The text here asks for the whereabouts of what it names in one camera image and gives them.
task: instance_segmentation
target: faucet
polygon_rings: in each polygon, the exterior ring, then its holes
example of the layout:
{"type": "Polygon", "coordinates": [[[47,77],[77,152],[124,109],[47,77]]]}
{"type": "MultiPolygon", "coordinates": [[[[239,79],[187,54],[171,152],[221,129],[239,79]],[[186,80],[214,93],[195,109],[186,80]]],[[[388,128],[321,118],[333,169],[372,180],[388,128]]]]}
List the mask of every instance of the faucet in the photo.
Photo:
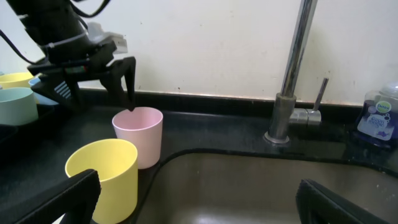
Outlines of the faucet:
{"type": "Polygon", "coordinates": [[[294,108],[296,102],[294,89],[297,77],[299,76],[300,65],[305,46],[307,44],[308,35],[310,33],[317,2],[318,0],[301,1],[293,41],[286,65],[284,82],[280,93],[276,94],[271,124],[268,132],[265,133],[266,139],[276,144],[284,144],[289,141],[289,137],[287,135],[289,123],[313,125],[320,124],[322,120],[318,107],[323,93],[325,92],[328,78],[323,80],[321,90],[312,110],[294,108]]]}

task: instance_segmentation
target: soap bottle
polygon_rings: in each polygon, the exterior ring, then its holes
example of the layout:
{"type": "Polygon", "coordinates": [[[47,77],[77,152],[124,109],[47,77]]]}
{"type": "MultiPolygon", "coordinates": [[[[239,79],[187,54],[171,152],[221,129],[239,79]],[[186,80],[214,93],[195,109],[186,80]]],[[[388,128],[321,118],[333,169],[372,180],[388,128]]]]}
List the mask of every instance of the soap bottle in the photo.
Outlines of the soap bottle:
{"type": "Polygon", "coordinates": [[[366,93],[355,128],[356,137],[374,146],[384,149],[398,146],[398,82],[366,93]]]}

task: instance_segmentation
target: sink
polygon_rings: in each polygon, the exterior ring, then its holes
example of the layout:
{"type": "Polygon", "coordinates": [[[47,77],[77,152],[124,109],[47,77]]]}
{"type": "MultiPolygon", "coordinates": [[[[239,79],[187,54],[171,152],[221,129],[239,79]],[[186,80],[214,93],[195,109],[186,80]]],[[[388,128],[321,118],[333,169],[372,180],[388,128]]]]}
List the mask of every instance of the sink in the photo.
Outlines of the sink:
{"type": "Polygon", "coordinates": [[[312,179],[398,223],[398,179],[360,166],[192,153],[160,168],[138,224],[300,223],[295,194],[312,179]]]}

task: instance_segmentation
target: wall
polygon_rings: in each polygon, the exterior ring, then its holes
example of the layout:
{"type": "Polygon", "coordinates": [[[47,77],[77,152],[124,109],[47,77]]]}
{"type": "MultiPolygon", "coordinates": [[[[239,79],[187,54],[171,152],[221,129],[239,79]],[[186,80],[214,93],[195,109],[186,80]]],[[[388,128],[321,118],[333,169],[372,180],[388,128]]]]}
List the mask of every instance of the wall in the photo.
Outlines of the wall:
{"type": "MultiPolygon", "coordinates": [[[[92,12],[100,2],[86,0],[78,7],[92,12]]],[[[137,58],[137,90],[271,100],[280,91],[299,5],[300,0],[113,0],[92,21],[126,35],[127,55],[137,58]]],[[[0,29],[28,58],[42,57],[5,0],[0,9],[0,29]]],[[[351,105],[361,105],[368,90],[398,80],[397,9],[396,0],[319,0],[298,100],[314,101],[323,77],[330,78],[323,102],[351,105]]],[[[5,42],[0,49],[0,71],[25,70],[27,64],[5,42]]]]}

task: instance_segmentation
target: bottle cap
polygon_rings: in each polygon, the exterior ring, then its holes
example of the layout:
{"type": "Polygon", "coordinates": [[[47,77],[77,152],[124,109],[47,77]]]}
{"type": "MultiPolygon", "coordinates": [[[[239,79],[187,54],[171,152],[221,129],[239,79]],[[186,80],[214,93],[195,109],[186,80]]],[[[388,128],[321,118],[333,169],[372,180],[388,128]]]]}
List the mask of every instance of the bottle cap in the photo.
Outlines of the bottle cap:
{"type": "Polygon", "coordinates": [[[387,96],[398,98],[398,82],[385,84],[381,92],[387,96]]]}

